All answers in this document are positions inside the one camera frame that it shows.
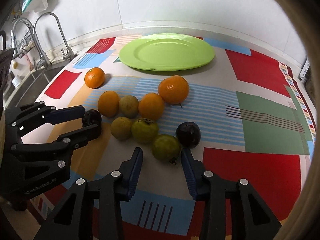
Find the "thin gooseneck water faucet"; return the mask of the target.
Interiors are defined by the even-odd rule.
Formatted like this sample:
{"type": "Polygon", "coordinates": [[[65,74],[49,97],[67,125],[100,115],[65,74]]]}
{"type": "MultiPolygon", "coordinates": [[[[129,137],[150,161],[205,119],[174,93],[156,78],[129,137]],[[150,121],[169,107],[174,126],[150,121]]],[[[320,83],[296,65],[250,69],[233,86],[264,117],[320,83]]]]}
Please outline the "thin gooseneck water faucet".
{"type": "Polygon", "coordinates": [[[72,48],[69,46],[63,32],[60,20],[55,13],[42,13],[35,21],[33,32],[35,33],[37,29],[44,31],[43,39],[47,43],[47,51],[51,56],[60,55],[65,61],[72,61],[75,58],[72,48]],[[47,20],[49,17],[52,18],[49,21],[49,25],[40,27],[39,22],[42,21],[42,23],[44,23],[44,20],[47,20]]]}

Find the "stainless steel sink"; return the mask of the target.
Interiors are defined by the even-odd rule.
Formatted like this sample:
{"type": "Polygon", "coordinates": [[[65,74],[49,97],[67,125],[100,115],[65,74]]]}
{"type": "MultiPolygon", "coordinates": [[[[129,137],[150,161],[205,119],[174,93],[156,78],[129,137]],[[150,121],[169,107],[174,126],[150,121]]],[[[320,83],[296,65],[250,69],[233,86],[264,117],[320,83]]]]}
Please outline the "stainless steel sink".
{"type": "Polygon", "coordinates": [[[59,62],[53,64],[48,69],[42,68],[38,71],[32,71],[15,88],[12,82],[8,82],[3,92],[4,109],[23,106],[33,103],[54,79],[54,77],[68,64],[68,62],[59,62]]]}

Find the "dark purple plum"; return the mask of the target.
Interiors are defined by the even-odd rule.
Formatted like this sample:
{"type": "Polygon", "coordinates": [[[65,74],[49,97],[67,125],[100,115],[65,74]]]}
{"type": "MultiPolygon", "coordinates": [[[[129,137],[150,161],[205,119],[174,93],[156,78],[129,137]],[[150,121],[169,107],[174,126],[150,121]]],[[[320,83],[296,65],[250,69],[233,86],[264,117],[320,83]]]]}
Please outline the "dark purple plum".
{"type": "Polygon", "coordinates": [[[195,148],[201,140],[200,128],[194,122],[183,122],[176,129],[176,138],[184,148],[195,148]]]}
{"type": "Polygon", "coordinates": [[[95,109],[85,111],[84,115],[81,118],[82,127],[87,127],[91,125],[98,125],[100,127],[101,123],[101,114],[95,109]]]}

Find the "tall chrome kitchen faucet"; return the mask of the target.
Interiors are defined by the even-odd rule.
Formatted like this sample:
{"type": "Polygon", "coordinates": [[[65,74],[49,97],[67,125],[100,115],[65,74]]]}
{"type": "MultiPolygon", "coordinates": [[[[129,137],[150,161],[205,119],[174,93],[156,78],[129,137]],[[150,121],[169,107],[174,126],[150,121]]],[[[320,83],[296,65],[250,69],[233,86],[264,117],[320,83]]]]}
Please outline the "tall chrome kitchen faucet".
{"type": "Polygon", "coordinates": [[[34,61],[34,68],[36,70],[40,69],[42,66],[44,68],[50,67],[52,64],[48,59],[47,54],[42,49],[39,39],[37,37],[36,31],[32,23],[25,17],[20,17],[14,22],[12,31],[11,31],[11,38],[14,46],[14,54],[13,59],[22,58],[29,53],[33,48],[35,48],[39,54],[39,61],[34,61]],[[17,41],[16,36],[16,27],[18,24],[24,24],[28,31],[25,33],[24,37],[21,39],[21,42],[17,41]]]}

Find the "large orange mandarin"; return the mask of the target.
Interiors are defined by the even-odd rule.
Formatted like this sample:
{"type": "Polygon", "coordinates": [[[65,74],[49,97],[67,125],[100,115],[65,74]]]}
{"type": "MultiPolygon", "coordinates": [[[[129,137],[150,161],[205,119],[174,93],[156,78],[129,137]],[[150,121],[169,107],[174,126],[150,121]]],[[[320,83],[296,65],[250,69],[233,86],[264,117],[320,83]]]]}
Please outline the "large orange mandarin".
{"type": "Polygon", "coordinates": [[[170,76],[158,85],[158,94],[170,105],[180,104],[189,95],[189,83],[179,75],[170,76]]]}

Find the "colourful patterned table mat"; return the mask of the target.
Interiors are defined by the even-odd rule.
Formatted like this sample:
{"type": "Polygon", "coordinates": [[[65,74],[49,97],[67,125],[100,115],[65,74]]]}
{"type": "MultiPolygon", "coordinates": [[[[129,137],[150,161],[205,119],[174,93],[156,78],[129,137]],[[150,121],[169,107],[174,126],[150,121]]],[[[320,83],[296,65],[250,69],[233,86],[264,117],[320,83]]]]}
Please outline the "colourful patterned table mat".
{"type": "MultiPolygon", "coordinates": [[[[133,36],[98,41],[80,52],[40,94],[57,108],[95,109],[101,94],[141,99],[157,93],[164,76],[138,72],[118,55],[133,36]],[[86,73],[99,67],[105,82],[85,85],[86,73]]],[[[174,135],[179,124],[196,123],[201,141],[195,159],[221,178],[245,178],[283,223],[308,173],[316,137],[312,105],[303,97],[290,67],[255,50],[208,40],[213,61],[183,73],[189,95],[181,105],[166,105],[159,133],[174,135]]],[[[197,239],[204,204],[192,199],[180,163],[156,160],[149,146],[132,200],[121,204],[126,239],[197,239]]]]}

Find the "green round plate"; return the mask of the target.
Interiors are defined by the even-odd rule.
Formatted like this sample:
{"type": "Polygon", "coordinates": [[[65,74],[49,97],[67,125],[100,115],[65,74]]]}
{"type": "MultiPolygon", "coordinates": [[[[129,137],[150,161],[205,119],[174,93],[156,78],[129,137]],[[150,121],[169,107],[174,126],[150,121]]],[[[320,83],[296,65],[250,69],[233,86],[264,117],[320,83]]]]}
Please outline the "green round plate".
{"type": "Polygon", "coordinates": [[[195,69],[215,57],[204,40],[183,34],[152,34],[137,38],[121,48],[120,61],[134,69],[171,72],[195,69]]]}

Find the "green persimmon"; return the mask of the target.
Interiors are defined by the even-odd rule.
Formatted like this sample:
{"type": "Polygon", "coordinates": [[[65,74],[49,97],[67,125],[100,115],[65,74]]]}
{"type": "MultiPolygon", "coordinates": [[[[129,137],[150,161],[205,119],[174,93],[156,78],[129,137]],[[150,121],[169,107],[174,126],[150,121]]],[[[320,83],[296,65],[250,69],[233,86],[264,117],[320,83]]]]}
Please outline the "green persimmon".
{"type": "Polygon", "coordinates": [[[131,127],[133,138],[141,144],[151,143],[158,132],[159,126],[157,125],[157,122],[146,118],[137,119],[133,122],[131,127]]]}
{"type": "Polygon", "coordinates": [[[174,164],[180,156],[181,146],[176,137],[168,134],[160,134],[155,137],[151,152],[157,160],[174,164]]]}

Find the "yellow-green round fruit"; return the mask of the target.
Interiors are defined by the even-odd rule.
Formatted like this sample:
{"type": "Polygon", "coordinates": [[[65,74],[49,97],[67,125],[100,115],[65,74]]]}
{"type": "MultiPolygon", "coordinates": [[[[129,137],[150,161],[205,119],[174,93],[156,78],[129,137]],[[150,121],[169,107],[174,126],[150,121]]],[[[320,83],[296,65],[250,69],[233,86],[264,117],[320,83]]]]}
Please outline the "yellow-green round fruit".
{"type": "Polygon", "coordinates": [[[127,140],[131,137],[132,120],[127,117],[118,117],[111,124],[111,134],[118,140],[127,140]]]}
{"type": "Polygon", "coordinates": [[[132,95],[126,95],[119,100],[119,110],[127,118],[135,118],[138,115],[138,105],[138,99],[132,95]]]}

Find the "small orange with green stem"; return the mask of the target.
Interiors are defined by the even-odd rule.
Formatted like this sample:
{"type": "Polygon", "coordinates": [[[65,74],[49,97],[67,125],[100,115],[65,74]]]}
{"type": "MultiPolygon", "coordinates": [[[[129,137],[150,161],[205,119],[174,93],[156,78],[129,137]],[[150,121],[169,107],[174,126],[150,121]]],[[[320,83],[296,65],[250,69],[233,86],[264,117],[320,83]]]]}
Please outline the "small orange with green stem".
{"type": "Polygon", "coordinates": [[[84,82],[91,89],[99,88],[105,82],[105,73],[101,68],[94,67],[86,73],[84,82]]]}

